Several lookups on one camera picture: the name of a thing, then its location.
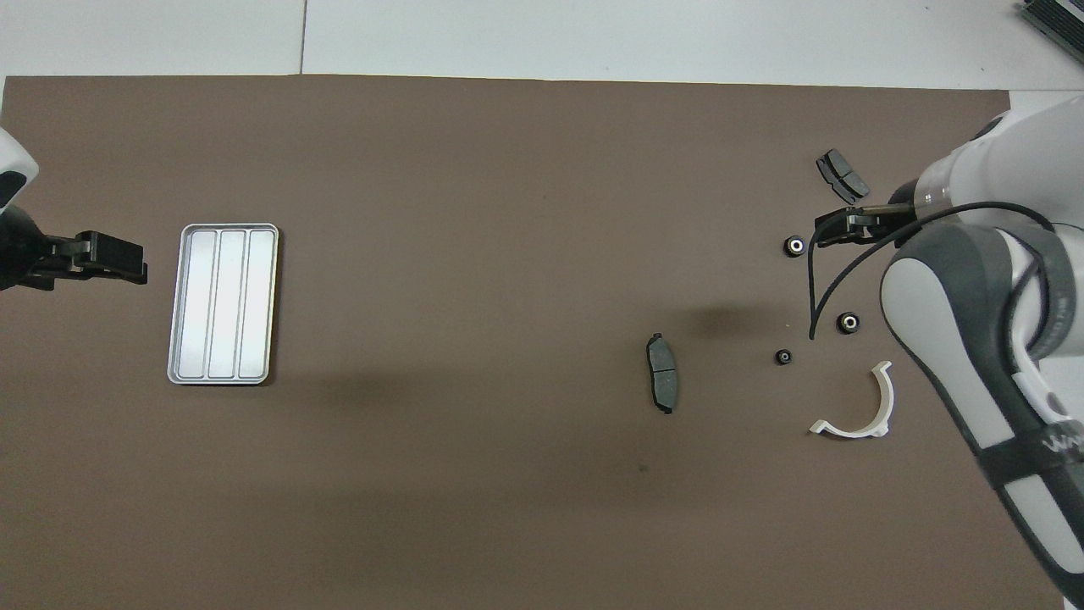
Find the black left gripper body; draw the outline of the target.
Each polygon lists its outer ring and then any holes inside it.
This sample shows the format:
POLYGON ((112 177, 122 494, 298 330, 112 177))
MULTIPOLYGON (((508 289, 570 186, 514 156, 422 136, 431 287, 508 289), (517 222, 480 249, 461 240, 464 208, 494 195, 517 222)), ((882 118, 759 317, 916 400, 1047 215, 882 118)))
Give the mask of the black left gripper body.
POLYGON ((85 280, 81 271, 74 270, 78 243, 46 235, 22 208, 5 206, 1 217, 1 290, 27 286, 50 291, 57 280, 85 280))

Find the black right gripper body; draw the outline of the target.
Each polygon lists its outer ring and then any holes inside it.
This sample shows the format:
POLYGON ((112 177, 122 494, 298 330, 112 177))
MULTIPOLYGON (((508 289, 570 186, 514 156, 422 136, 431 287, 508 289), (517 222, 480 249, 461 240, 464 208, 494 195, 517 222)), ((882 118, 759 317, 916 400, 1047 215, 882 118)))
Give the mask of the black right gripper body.
POLYGON ((914 206, 857 206, 854 209, 855 243, 872 246, 915 220, 914 206))

